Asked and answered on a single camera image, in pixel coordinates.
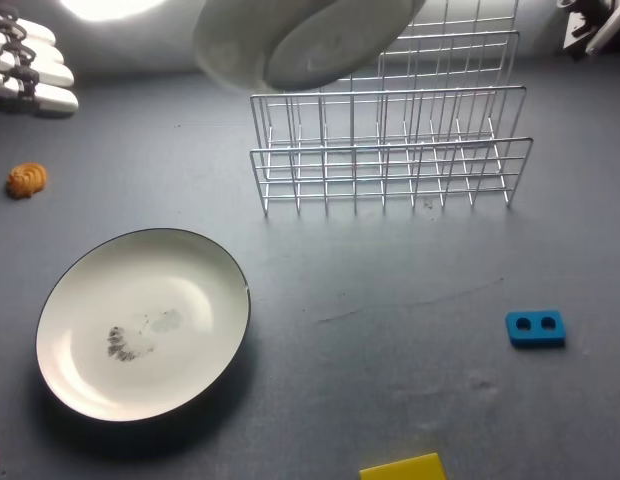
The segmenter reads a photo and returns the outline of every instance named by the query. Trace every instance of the gray surface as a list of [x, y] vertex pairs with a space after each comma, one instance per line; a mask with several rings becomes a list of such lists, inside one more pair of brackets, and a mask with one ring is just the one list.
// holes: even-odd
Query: gray surface
[[[473, 18], [476, 0], [450, 1], [451, 19]], [[19, 8], [23, 18], [52, 29], [66, 64], [79, 75], [195, 70], [192, 31], [205, 0], [166, 0], [150, 11], [110, 22], [81, 21], [59, 0], [11, 0], [10, 3]], [[438, 8], [422, 12], [420, 22], [440, 22], [443, 3], [429, 0], [427, 5], [433, 7], [434, 4]], [[514, 0], [482, 0], [481, 18], [509, 15], [512, 5]], [[522, 34], [519, 53], [525, 56], [547, 55], [559, 47], [565, 33], [566, 21], [561, 21], [562, 18], [555, 2], [520, 0], [516, 24]], [[259, 28], [262, 26], [255, 25], [255, 31]], [[484, 25], [484, 28], [498, 30], [509, 27], [495, 23]]]
[[[68, 121], [0, 117], [0, 479], [355, 479], [437, 451], [451, 480], [620, 479], [620, 58], [520, 65], [535, 137], [513, 209], [348, 203], [265, 221], [244, 98], [198, 76], [94, 86]], [[9, 169], [50, 185], [7, 200]], [[57, 278], [112, 236], [214, 238], [253, 294], [228, 375], [138, 430], [39, 380]], [[517, 352], [508, 310], [558, 308], [565, 351]]]

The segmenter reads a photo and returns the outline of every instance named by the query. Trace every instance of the blue rectangular block with holes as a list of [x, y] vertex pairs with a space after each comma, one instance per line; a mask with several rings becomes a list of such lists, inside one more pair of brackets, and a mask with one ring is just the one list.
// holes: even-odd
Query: blue rectangular block with holes
[[515, 347], [561, 347], [566, 342], [566, 330], [557, 310], [510, 312], [506, 327]]

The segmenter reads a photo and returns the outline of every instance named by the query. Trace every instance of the silver wire rack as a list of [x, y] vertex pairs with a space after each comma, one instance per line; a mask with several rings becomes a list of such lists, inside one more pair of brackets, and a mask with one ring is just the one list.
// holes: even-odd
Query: silver wire rack
[[251, 97], [261, 205], [499, 194], [512, 202], [532, 139], [526, 90], [508, 86], [517, 3], [429, 1], [383, 54], [319, 91]]

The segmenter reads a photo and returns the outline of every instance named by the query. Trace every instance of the dish rack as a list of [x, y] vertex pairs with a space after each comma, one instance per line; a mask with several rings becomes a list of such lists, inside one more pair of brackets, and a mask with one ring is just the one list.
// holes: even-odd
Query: dish rack
[[375, 67], [319, 91], [251, 97], [266, 215], [273, 201], [512, 203], [532, 147], [514, 136], [526, 96], [509, 85], [517, 1], [471, 3], [429, 0]]

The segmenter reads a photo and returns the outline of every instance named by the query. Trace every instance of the orange spiral shell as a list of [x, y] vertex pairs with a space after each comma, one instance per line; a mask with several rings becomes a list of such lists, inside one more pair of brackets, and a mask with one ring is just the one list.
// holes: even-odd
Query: orange spiral shell
[[31, 197], [43, 190], [48, 181], [48, 172], [38, 163], [22, 163], [12, 169], [6, 188], [13, 198]]

